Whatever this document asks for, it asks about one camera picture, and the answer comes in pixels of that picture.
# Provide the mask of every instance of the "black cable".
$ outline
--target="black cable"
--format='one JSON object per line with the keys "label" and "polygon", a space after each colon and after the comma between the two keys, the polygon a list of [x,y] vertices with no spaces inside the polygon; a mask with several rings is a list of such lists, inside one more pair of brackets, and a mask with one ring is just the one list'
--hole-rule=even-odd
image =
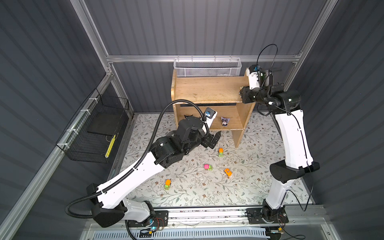
{"label": "black cable", "polygon": [[295,117],[295,115],[293,115],[291,112],[288,112],[287,110],[282,109],[282,108],[280,108],[280,107],[278,107],[278,106],[276,106],[276,105],[275,105],[275,107],[277,107],[278,109],[283,110],[283,111],[285,111],[285,112],[291,114],[291,115],[296,119],[296,122],[297,122],[297,125],[299,126],[299,129],[301,129],[300,124],[299,124],[299,121],[297,120],[297,118]]}
{"label": "black cable", "polygon": [[194,106],[197,111],[199,112],[200,116],[201,116],[201,119],[202,121],[204,122],[204,126],[205,126],[205,129],[207,130],[206,134],[204,135],[204,137],[207,137],[208,134],[209,134],[209,127],[208,127],[208,124],[207,124],[207,117],[203,114],[203,112],[201,111],[201,109],[193,102],[189,101],[189,100],[186,100],[186,99],[177,99],[177,100],[174,100],[172,102],[170,102],[160,113],[159,115],[159,118],[157,119],[157,122],[156,122],[156,125],[155,125],[155,128],[153,130],[153,133],[152,133],[152,136],[151,136],[151,139],[149,140],[149,143],[147,145],[147,148],[145,149],[144,153],[142,154],[141,158],[137,161],[137,163],[133,166],[133,168],[131,168],[126,174],[124,174],[122,177],[120,177],[117,181],[115,181],[114,183],[112,183],[111,185],[109,185],[108,187],[106,187],[105,189],[103,189],[102,191],[100,192],[96,192],[96,193],[93,193],[91,195],[88,195],[88,196],[85,196],[85,197],[81,197],[81,198],[78,198],[76,200],[73,200],[72,202],[70,202],[66,207],[65,207],[65,213],[71,217],[75,217],[75,218],[92,218],[92,215],[83,215],[83,214],[76,214],[74,212],[71,212],[70,211],[70,207],[73,205],[73,204],[76,204],[76,203],[79,203],[79,202],[82,202],[82,201],[86,201],[88,199],[92,199],[92,198],[95,198],[97,196],[100,196],[103,193],[106,193],[107,191],[111,190],[113,187],[115,187],[116,185],[118,185],[120,182],[122,182],[124,179],[126,179],[129,175],[131,175],[133,172],[134,172],[134,169],[137,170],[138,166],[141,164],[141,162],[144,160],[145,156],[147,155],[147,153],[149,153],[149,150],[151,149],[151,146],[152,146],[152,143],[156,137],[156,133],[157,133],[157,129],[159,128],[160,126],[160,122],[161,122],[161,119],[165,113],[165,111],[167,110],[167,108],[169,106],[171,106],[172,104],[174,103],[187,103],[187,104],[190,104],[192,106]]}
{"label": "black cable", "polygon": [[[258,67],[258,66],[259,66],[259,57],[260,57],[261,53],[264,51],[264,49],[266,49],[267,47],[269,47],[269,46],[271,46],[271,45],[274,45],[274,46],[276,47],[276,53],[275,53],[275,57],[273,58],[271,67],[270,67],[270,69],[269,69],[269,71],[268,71],[269,74],[268,74],[268,76],[265,78],[265,80],[269,77],[270,72],[272,72],[271,69],[272,69],[273,63],[275,62],[275,59],[276,59],[276,56],[277,56],[277,52],[279,51],[279,48],[278,48],[277,45],[274,44],[274,43],[267,45],[265,48],[263,48],[263,49],[261,50],[261,52],[260,52],[259,55],[257,56],[257,60],[256,60],[256,67]],[[261,79],[260,79],[259,71],[257,71],[257,76],[259,77],[259,81],[260,81]]]}
{"label": "black cable", "polygon": [[301,209],[303,210],[303,212],[305,212],[305,211],[307,210],[308,203],[309,203],[309,201],[310,201],[310,198],[311,198],[311,196],[312,196],[312,191],[313,191],[313,177],[312,177],[312,174],[310,174],[310,176],[311,176],[311,179],[312,179],[312,187],[311,187],[311,191],[310,191],[310,194],[309,194],[309,196],[308,196],[308,200],[307,200],[307,203],[305,204],[305,208],[304,208],[304,209],[303,209],[303,207],[301,206],[300,201],[299,201],[299,199],[297,198],[296,194],[295,194],[292,190],[290,190],[290,189],[287,190],[287,191],[290,191],[290,192],[295,196],[295,198],[296,198],[297,202],[299,203],[299,205],[300,205]]}
{"label": "black cable", "polygon": [[72,202],[70,202],[70,203],[65,207],[65,213],[66,213],[68,216],[75,217],[75,218],[82,218],[82,219],[92,218],[92,215],[76,214],[76,213],[74,213],[74,212],[71,212],[71,211],[70,211],[70,207],[71,207],[73,204],[76,204],[76,203],[79,203],[79,202],[82,202],[82,201],[85,201],[85,200],[88,200],[88,199],[95,198],[95,197],[97,197],[97,196],[99,196],[99,195],[101,195],[101,192],[95,192],[94,194],[91,194],[91,195],[88,195],[88,196],[81,197],[81,198],[78,198],[78,199],[76,199],[76,200],[73,200]]}
{"label": "black cable", "polygon": [[284,229],[284,228],[285,228],[285,225],[282,226],[282,225],[280,224],[279,212],[277,212],[277,223],[278,223],[279,226],[284,230],[284,232],[285,232],[286,234],[288,234],[289,236],[291,236],[291,237],[286,238],[286,239],[283,239],[283,240],[288,240],[288,239],[291,239],[291,238],[294,238],[294,239],[300,239],[300,240],[305,239],[305,235],[303,235],[303,234],[298,234],[298,235],[292,236],[291,234],[289,234],[289,233]]}
{"label": "black cable", "polygon": [[128,227],[128,220],[125,220],[125,227],[127,228],[128,235],[132,238],[132,240],[137,240],[137,238],[135,238],[135,237],[133,236],[133,234],[131,233],[131,231],[129,230],[129,227]]}

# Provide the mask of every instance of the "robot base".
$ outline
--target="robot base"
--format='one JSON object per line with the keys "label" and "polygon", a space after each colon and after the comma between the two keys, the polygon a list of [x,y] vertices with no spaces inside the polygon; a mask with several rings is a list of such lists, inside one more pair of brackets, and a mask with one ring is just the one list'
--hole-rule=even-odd
{"label": "robot base", "polygon": [[[285,206],[279,209],[271,209],[264,199],[263,207],[246,209],[245,214],[248,217],[249,224],[288,223],[288,216],[284,208]],[[277,214],[281,215],[279,221],[277,220]]]}

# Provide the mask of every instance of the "wooden board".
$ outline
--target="wooden board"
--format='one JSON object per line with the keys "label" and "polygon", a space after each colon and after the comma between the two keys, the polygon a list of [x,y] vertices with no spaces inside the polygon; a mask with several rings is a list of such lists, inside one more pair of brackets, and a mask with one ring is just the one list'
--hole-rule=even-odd
{"label": "wooden board", "polygon": [[236,103],[237,111],[240,115],[241,123],[244,127],[247,126],[249,118],[256,103]]}
{"label": "wooden board", "polygon": [[[201,111],[204,111],[207,107],[217,111],[217,116],[213,121],[210,131],[222,131],[222,130],[243,130],[243,124],[240,120],[239,113],[236,106],[204,106],[200,107]],[[177,109],[177,120],[184,119],[184,115],[200,117],[200,114],[194,107],[180,107]],[[230,118],[227,127],[223,127],[221,124],[221,117]]]}
{"label": "wooden board", "polygon": [[179,127],[179,117],[177,113],[180,112],[180,104],[173,104],[173,114],[175,115],[175,121],[176,121],[176,128]]}
{"label": "wooden board", "polygon": [[171,98],[194,103],[241,103],[241,87],[249,86],[248,77],[172,78]]}
{"label": "wooden board", "polygon": [[235,143],[235,147],[238,147],[241,139],[243,138],[244,130],[232,130],[233,142]]}

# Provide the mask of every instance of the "black mounting plate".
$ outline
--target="black mounting plate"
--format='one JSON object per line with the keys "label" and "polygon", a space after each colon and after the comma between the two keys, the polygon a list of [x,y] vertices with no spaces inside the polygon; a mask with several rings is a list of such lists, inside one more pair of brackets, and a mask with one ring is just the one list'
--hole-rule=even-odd
{"label": "black mounting plate", "polygon": [[[159,227],[166,227],[168,225],[168,211],[155,211],[156,217],[160,220],[159,221]],[[144,223],[137,222],[135,220],[128,220],[128,226],[129,227],[146,227],[144,226]],[[157,227],[157,219],[153,220],[151,227]]]}
{"label": "black mounting plate", "polygon": [[249,221],[249,224],[265,224],[265,223],[276,223],[276,224],[282,224],[282,223],[288,223],[289,220],[288,220],[288,216],[285,212],[285,210],[283,210],[280,215],[283,216],[283,217],[280,217],[280,222],[278,222],[277,220],[275,220],[274,222],[265,222],[263,220],[263,217],[261,215],[261,210],[262,208],[259,207],[259,208],[251,208],[251,209],[246,209],[245,212],[248,213],[248,221]]}

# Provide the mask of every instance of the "metal beam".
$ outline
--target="metal beam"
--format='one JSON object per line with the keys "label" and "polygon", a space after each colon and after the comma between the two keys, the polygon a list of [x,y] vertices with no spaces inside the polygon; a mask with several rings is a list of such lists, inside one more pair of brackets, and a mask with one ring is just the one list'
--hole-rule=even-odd
{"label": "metal beam", "polygon": [[[87,5],[84,0],[71,0],[71,4],[75,9],[77,16],[80,19],[81,24],[83,25],[85,32],[88,35],[89,40],[92,43],[93,48],[95,49],[101,64],[103,65],[105,72],[107,73],[109,70],[112,70],[115,78],[112,80],[112,86],[116,91],[116,94],[119,98],[126,98],[128,96],[122,86],[119,76],[116,73],[114,67],[107,61],[106,56],[108,55],[108,51],[101,39],[99,31],[96,28],[96,25],[92,19],[91,13],[88,10]],[[133,117],[133,108],[131,106],[131,102],[129,102],[130,118]]]}
{"label": "metal beam", "polygon": [[314,42],[316,41],[316,38],[319,36],[320,31],[324,27],[325,22],[327,22],[329,15],[331,14],[337,2],[338,0],[327,0],[324,4],[324,7],[322,8],[315,24],[313,25],[312,30],[304,42],[304,45],[301,49],[300,60],[297,62],[297,64],[291,67],[288,75],[285,78],[284,91],[288,90],[289,86],[292,84],[293,79],[299,72],[300,67],[303,65],[305,58],[307,57]]}
{"label": "metal beam", "polygon": [[[260,56],[259,62],[272,62],[274,55],[263,55]],[[109,63],[128,63],[128,62],[146,62],[146,63],[158,63],[158,62],[173,62],[175,59],[180,61],[212,61],[216,60],[230,60],[231,58],[240,58],[242,62],[256,62],[257,55],[234,55],[234,56],[193,56],[193,55],[148,55],[148,56],[139,56],[139,55],[107,55],[106,59]],[[300,60],[300,55],[278,55],[276,56],[275,62],[298,62]]]}
{"label": "metal beam", "polygon": [[88,38],[91,40],[92,46],[95,49],[101,64],[103,65],[106,72],[108,72],[110,66],[105,56],[108,55],[106,48],[101,40],[100,34],[97,31],[95,23],[92,20],[91,14],[85,2],[82,0],[71,0],[71,4],[83,25]]}
{"label": "metal beam", "polygon": [[[114,78],[111,73],[107,73],[105,77],[97,86],[97,90],[102,94],[105,89],[107,89],[109,83]],[[88,109],[91,103],[94,101],[99,93],[95,90],[92,95],[89,97],[89,100],[84,104],[82,109]],[[80,121],[83,114],[86,114],[85,111],[80,111],[76,118],[71,123],[69,129],[74,129],[77,123]],[[70,135],[70,131],[62,136],[59,143],[64,143]],[[55,146],[51,154],[45,160],[44,164],[41,166],[39,171],[36,173],[32,181],[29,183],[19,200],[13,206],[7,217],[4,219],[3,223],[0,225],[0,239],[1,240],[11,240],[20,225],[24,221],[25,217],[28,215],[32,206],[35,204],[37,198],[40,196],[40,193],[43,191],[44,187],[48,183],[52,174],[55,172],[57,166],[64,157],[63,151]]]}

